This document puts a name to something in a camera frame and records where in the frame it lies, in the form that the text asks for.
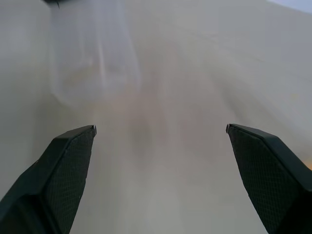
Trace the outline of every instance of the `textured black surface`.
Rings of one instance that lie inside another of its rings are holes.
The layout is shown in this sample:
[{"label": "textured black surface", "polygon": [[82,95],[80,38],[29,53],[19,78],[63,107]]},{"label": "textured black surface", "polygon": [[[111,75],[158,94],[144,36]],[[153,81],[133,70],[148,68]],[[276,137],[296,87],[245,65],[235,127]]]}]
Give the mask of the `textured black surface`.
[{"label": "textured black surface", "polygon": [[68,234],[83,194],[94,132],[72,140],[46,184],[44,197],[62,234]]},{"label": "textured black surface", "polygon": [[307,191],[261,137],[235,127],[228,134],[243,184],[268,233],[301,233],[305,225],[302,233],[311,233],[309,217],[305,220],[304,206],[311,203]]}]

